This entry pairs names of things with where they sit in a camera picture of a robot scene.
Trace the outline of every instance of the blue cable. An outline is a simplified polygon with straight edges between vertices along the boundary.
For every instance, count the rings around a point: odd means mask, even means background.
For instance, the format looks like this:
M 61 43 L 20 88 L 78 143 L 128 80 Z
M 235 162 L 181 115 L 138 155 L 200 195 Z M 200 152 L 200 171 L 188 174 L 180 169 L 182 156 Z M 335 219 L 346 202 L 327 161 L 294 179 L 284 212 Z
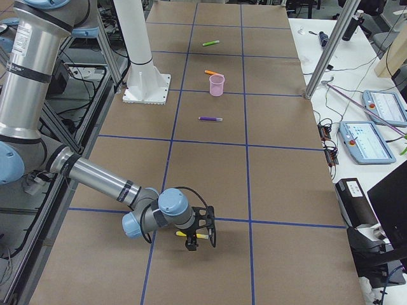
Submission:
M 386 294 L 386 288 L 387 288 L 387 285 L 388 285 L 389 282 L 390 282 L 390 278 L 392 277 L 392 275 L 393 275 L 398 269 L 401 269 L 401 268 L 403 268 L 403 265 L 400 265 L 400 266 L 394 268 L 393 271 L 390 272 L 390 274 L 388 275 L 388 277 L 387 277 L 387 279 L 386 279 L 386 282 L 385 282 L 385 284 L 384 284 L 383 291 L 382 291 L 382 299 L 380 300 L 380 305 L 383 305 L 384 295 Z

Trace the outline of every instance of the black bag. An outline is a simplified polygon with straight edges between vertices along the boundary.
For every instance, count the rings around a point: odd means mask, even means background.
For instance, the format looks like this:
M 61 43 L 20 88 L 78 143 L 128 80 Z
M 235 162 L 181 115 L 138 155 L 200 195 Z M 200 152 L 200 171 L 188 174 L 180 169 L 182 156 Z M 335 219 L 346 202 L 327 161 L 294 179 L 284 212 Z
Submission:
M 346 0 L 338 0 L 338 4 L 341 7 L 345 5 L 345 2 Z M 362 0 L 357 9 L 363 10 L 366 14 L 371 16 L 378 16 L 383 13 L 385 4 L 386 0 Z

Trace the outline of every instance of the green marker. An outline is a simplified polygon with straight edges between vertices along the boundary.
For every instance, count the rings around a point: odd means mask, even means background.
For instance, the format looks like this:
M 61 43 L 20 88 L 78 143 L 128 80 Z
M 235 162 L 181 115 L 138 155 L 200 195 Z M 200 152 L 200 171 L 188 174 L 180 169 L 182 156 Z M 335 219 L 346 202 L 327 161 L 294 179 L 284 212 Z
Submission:
M 209 41 L 208 43 L 203 43 L 202 46 L 211 46 L 212 44 L 220 43 L 219 40 Z

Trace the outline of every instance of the black monitor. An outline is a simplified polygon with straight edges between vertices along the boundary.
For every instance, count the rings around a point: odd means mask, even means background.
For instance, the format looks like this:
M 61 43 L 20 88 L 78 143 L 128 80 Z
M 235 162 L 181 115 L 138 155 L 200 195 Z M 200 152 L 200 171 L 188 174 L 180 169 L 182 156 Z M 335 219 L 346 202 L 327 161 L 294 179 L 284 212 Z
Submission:
M 373 186 L 368 197 L 394 248 L 383 259 L 398 259 L 407 269 L 407 161 Z

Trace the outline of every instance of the blue and white device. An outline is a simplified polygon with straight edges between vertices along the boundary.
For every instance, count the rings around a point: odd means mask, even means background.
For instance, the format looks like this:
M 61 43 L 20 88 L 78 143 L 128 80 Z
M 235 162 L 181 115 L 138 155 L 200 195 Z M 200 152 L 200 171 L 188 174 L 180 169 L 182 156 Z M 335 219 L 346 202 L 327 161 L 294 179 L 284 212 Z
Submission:
M 365 108 L 377 114 L 389 124 L 407 127 L 406 111 L 396 93 L 366 90 L 363 92 L 363 101 Z M 373 116 L 371 116 L 371 119 L 377 124 L 382 124 Z
M 358 164 L 390 164 L 396 162 L 392 151 L 380 135 L 375 122 L 341 122 L 339 132 L 350 155 Z

